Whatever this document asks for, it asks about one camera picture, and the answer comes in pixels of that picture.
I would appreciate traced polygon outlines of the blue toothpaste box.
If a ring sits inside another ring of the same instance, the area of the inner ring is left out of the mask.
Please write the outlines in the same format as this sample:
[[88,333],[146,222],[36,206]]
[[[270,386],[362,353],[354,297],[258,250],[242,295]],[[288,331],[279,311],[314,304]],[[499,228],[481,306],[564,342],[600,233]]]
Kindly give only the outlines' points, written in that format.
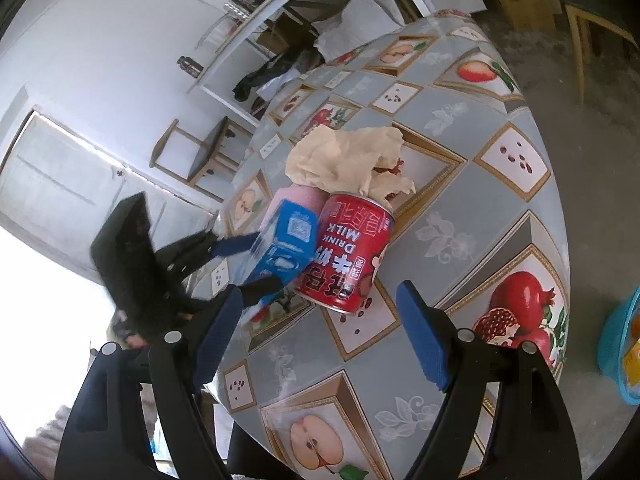
[[235,271],[235,284],[277,278],[283,286],[306,269],[317,247],[318,216],[312,210],[282,200]]

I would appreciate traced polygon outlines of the fruit-pattern tablecloth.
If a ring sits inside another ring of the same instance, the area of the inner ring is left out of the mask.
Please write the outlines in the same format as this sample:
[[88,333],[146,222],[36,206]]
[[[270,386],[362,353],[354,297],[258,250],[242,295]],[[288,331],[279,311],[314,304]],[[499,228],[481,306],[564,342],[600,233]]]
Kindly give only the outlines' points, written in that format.
[[254,478],[401,479],[444,397],[395,304],[402,281],[494,344],[533,341],[562,370],[570,264],[550,158],[521,87],[469,14],[439,11],[306,73],[271,101],[224,202],[254,232],[314,126],[395,127],[411,195],[393,199],[381,271],[354,314],[294,289],[235,331],[212,393],[267,455]]

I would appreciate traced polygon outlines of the wooden chair right side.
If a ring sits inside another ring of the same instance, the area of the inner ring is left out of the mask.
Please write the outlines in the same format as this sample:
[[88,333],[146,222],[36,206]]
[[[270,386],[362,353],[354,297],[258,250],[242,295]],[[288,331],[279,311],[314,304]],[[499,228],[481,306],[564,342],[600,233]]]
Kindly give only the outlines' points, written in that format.
[[639,47],[639,0],[560,0],[572,38],[578,101],[585,101],[585,66],[592,57],[590,27],[612,32]]

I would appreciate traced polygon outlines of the crumpled beige paper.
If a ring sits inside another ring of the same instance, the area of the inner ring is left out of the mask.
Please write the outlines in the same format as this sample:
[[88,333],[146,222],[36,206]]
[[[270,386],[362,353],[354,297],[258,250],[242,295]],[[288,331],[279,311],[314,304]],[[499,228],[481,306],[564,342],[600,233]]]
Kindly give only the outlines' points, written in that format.
[[370,198],[388,209],[398,195],[416,192],[401,174],[404,138],[395,127],[345,131],[320,125],[295,144],[285,165],[294,184]]

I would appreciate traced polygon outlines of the white door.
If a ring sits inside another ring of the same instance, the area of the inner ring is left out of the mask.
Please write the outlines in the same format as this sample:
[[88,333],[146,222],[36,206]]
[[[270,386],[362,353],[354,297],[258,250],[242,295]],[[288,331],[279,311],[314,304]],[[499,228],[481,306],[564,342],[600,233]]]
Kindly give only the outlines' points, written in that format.
[[33,110],[1,164],[1,226],[97,283],[90,245],[121,200],[142,193],[156,249],[213,225],[216,214],[145,179]]

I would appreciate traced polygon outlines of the cardboard box on floor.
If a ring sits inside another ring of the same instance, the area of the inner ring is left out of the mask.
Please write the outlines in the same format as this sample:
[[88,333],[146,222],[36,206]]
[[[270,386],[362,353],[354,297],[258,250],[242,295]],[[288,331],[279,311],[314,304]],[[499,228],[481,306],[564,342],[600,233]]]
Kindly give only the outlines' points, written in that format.
[[551,0],[497,0],[511,27],[517,32],[554,32]]

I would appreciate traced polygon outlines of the black cloth under table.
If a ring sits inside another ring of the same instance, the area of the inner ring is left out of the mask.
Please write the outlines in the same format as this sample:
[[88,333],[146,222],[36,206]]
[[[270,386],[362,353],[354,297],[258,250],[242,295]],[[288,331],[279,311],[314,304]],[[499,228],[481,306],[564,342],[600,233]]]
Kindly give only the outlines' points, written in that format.
[[264,101],[271,101],[280,89],[293,79],[310,72],[324,62],[314,48],[292,47],[244,76],[233,88],[235,101],[245,102],[253,90]]

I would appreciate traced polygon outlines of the blue plastic trash basket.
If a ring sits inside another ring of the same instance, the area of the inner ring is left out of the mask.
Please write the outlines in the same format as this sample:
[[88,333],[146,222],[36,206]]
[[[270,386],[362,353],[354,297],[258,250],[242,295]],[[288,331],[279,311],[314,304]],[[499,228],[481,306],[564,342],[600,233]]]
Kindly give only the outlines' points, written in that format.
[[606,318],[597,345],[600,372],[610,378],[625,403],[639,405],[639,384],[633,385],[625,370],[624,359],[639,343],[632,336],[631,322],[639,317],[639,289],[615,307]]

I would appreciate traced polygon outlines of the dark glass jar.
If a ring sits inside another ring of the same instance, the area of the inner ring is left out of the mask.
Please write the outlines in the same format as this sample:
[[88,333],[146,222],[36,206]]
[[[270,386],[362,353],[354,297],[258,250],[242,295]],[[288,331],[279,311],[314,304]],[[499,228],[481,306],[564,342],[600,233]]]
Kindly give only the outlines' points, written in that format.
[[198,79],[199,76],[203,73],[204,67],[199,62],[196,62],[194,58],[190,58],[190,56],[180,56],[177,60],[177,65],[180,70],[183,70],[185,73],[190,75],[194,79]]

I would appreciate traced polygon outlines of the red milk drink can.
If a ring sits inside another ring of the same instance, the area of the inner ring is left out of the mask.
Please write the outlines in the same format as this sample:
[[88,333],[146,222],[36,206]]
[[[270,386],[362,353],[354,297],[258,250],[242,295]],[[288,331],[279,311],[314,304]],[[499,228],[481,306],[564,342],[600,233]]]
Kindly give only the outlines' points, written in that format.
[[334,193],[323,205],[317,248],[296,290],[328,309],[355,313],[368,298],[395,224],[375,200]]

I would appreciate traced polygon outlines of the wooden chair by door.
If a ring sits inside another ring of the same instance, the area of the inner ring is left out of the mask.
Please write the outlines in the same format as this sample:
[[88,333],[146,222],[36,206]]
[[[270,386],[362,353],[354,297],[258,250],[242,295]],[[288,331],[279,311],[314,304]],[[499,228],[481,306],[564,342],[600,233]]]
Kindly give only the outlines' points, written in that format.
[[232,180],[252,136],[228,116],[204,139],[187,132],[174,119],[154,145],[149,166],[221,204],[232,194]]

